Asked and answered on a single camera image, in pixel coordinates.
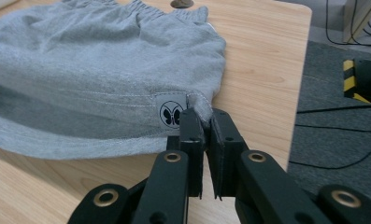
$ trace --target gray fabric garment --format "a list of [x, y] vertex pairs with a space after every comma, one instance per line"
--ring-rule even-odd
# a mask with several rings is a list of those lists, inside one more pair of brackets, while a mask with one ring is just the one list
[[206, 7], [166, 14], [139, 0], [64, 0], [8, 14], [0, 148], [47, 159], [165, 150], [178, 125], [163, 128], [173, 114], [161, 118], [161, 102], [182, 97], [180, 110], [193, 107], [207, 125], [224, 49]]

